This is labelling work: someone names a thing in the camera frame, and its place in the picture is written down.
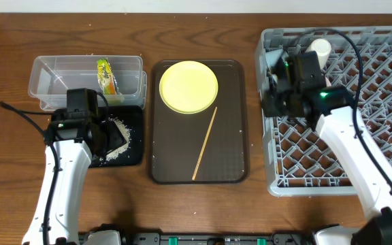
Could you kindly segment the grey plastic dishwasher rack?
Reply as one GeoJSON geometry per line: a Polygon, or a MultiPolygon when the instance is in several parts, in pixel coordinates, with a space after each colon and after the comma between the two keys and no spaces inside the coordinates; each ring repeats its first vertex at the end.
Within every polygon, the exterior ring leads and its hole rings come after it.
{"type": "MultiPolygon", "coordinates": [[[[266,29],[255,50],[258,91],[268,81],[267,52],[287,47],[297,54],[318,38],[331,44],[325,75],[332,84],[361,93],[364,123],[392,166],[392,26],[266,29]]],[[[354,195],[335,155],[305,123],[263,118],[267,191],[275,197],[354,195]]]]}

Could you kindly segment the dark brown serving tray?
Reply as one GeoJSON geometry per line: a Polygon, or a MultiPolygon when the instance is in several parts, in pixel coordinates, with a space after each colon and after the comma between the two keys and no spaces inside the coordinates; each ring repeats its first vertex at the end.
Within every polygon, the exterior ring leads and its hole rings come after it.
{"type": "Polygon", "coordinates": [[[173,61],[161,61],[151,71],[150,144],[148,171],[158,184],[239,183],[248,175],[248,134],[245,77],[235,60],[204,60],[216,75],[219,92],[214,103],[196,114],[168,108],[159,82],[173,61]],[[191,180],[215,107],[214,124],[197,177],[191,180]]]}

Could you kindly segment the black plastic bin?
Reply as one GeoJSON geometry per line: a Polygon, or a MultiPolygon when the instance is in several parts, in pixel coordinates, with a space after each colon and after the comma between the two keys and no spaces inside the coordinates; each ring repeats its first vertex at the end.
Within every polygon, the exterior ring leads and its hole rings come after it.
{"type": "Polygon", "coordinates": [[[134,105],[98,107],[98,118],[68,119],[67,108],[58,109],[52,115],[51,123],[47,128],[48,135],[59,143],[67,140],[70,143],[85,142],[87,150],[91,153],[91,168],[95,167],[121,167],[137,165],[142,160],[144,147],[144,129],[142,109],[134,105]],[[93,134],[98,130],[99,124],[117,118],[124,122],[124,125],[131,130],[130,148],[117,160],[113,160],[105,165],[100,164],[100,158],[94,154],[93,134]]]}

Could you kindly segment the clear plastic bin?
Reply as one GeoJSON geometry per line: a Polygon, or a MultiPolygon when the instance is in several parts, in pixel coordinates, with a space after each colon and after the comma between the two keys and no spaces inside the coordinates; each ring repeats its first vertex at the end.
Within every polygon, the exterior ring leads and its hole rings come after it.
{"type": "Polygon", "coordinates": [[[139,56],[60,55],[39,56],[33,62],[28,94],[40,100],[43,111],[65,108],[67,91],[88,88],[98,93],[97,61],[107,59],[117,81],[118,94],[106,95],[110,106],[146,105],[147,74],[139,56]]]}

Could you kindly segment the light blue bowl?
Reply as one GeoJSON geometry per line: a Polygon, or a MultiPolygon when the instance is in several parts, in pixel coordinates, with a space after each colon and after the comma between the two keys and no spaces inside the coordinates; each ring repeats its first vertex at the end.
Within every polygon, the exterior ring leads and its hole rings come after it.
{"type": "Polygon", "coordinates": [[[265,62],[267,64],[267,71],[271,72],[275,68],[278,60],[283,56],[284,50],[277,49],[265,53],[265,62]]]}

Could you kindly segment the yellow round plate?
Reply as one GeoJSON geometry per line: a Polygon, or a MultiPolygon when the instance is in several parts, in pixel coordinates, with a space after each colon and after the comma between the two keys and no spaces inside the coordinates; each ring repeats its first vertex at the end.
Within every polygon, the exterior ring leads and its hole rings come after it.
{"type": "Polygon", "coordinates": [[[196,114],[211,106],[218,95],[214,72],[201,62],[180,61],[161,76],[159,94],[164,104],[181,114],[196,114]]]}

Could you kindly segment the green yellow snack wrapper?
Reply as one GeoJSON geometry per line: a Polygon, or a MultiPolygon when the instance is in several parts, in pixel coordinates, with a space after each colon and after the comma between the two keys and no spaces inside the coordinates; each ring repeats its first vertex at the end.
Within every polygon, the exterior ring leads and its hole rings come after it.
{"type": "Polygon", "coordinates": [[[107,58],[97,61],[97,79],[102,93],[111,104],[122,102],[123,98],[121,97],[116,78],[107,58]]]}

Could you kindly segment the white bowl with rice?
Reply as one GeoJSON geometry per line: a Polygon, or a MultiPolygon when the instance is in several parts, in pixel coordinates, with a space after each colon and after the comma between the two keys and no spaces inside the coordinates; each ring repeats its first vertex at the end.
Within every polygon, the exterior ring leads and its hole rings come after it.
{"type": "Polygon", "coordinates": [[[329,81],[329,78],[325,76],[325,82],[326,82],[326,86],[330,87],[331,86],[331,82],[329,81]]]}

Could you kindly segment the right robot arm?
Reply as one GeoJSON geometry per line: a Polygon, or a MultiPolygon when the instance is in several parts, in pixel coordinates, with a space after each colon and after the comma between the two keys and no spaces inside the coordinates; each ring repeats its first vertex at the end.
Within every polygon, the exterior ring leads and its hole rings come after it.
{"type": "Polygon", "coordinates": [[[326,143],[357,192],[367,220],[313,234],[315,244],[392,244],[392,167],[343,86],[327,86],[311,59],[270,59],[262,86],[266,116],[298,116],[326,143]]]}

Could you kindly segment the white plastic cup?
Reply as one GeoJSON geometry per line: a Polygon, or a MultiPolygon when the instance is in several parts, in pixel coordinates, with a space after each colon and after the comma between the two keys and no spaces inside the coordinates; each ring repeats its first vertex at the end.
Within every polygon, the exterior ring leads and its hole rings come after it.
{"type": "Polygon", "coordinates": [[[326,39],[319,38],[314,40],[305,52],[316,52],[319,66],[323,69],[331,53],[331,44],[326,39]]]}

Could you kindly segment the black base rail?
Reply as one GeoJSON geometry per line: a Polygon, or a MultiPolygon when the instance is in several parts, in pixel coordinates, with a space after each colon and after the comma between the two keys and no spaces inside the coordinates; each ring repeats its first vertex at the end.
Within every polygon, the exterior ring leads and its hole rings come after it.
{"type": "Polygon", "coordinates": [[[79,233],[79,241],[86,244],[89,235],[96,231],[115,230],[120,234],[121,244],[129,245],[306,245],[314,244],[310,235],[300,232],[281,231],[278,233],[163,233],[160,229],[129,233],[115,224],[102,224],[88,232],[79,233]]]}

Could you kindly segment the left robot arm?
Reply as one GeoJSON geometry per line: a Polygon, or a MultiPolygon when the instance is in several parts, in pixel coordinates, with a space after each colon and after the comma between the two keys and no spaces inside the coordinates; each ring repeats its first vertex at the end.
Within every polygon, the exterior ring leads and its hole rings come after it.
{"type": "Polygon", "coordinates": [[[53,120],[45,130],[46,169],[33,220],[23,244],[79,244],[82,189],[95,157],[127,139],[114,121],[53,120]]]}

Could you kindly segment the spilled white rice pile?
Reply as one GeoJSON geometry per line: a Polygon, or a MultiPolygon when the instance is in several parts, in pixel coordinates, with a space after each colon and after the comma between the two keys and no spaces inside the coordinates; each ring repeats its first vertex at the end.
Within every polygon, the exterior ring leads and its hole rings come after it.
{"type": "Polygon", "coordinates": [[[119,146],[112,146],[112,143],[110,142],[109,147],[112,149],[108,151],[106,158],[100,158],[100,164],[102,165],[105,165],[106,163],[109,163],[113,160],[117,160],[118,157],[123,155],[130,148],[129,143],[131,141],[131,130],[124,125],[122,120],[117,118],[110,118],[108,121],[102,122],[104,127],[111,127],[112,124],[115,124],[125,142],[119,146]]]}

